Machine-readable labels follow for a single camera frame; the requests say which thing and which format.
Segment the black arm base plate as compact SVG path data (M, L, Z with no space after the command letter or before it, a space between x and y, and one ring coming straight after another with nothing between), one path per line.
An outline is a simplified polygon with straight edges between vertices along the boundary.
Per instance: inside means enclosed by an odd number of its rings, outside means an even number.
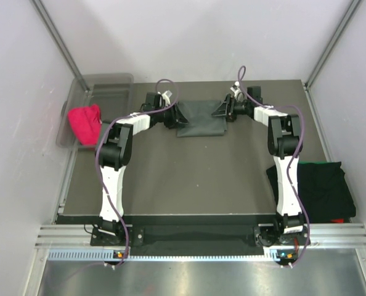
M100 217L92 218L93 226ZM303 246L309 235L276 239L276 214L232 215L128 215L127 243L105 245L93 238L92 246L128 245L133 255L241 254L277 245Z

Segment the grey t shirt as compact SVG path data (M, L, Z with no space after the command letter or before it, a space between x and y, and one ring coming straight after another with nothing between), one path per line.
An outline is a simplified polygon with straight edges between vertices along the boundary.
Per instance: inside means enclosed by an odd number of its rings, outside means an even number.
M179 110L189 123L179 127L176 136L178 138L223 136L227 130L226 119L212 116L220 105L220 101L180 101Z

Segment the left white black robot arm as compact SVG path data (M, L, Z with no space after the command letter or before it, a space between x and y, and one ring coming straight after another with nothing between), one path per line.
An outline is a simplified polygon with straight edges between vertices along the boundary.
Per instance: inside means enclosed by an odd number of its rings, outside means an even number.
M102 186L100 221L94 223L93 238L105 245L127 243L128 227L123 221L123 178L132 155L133 137L158 123L169 129L189 121L171 101L172 92L149 92L139 112L101 124L96 145L96 172Z

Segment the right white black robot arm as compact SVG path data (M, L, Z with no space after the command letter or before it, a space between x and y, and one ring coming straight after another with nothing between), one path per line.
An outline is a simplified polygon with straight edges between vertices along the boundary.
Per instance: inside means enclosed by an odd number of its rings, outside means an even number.
M278 199L273 235L281 244L287 244L305 232L305 210L298 194L298 162L305 128L301 111L293 108L295 113L285 113L273 105L264 104L259 86L244 90L237 81L211 114L228 122L246 115L267 127L267 148L277 172Z

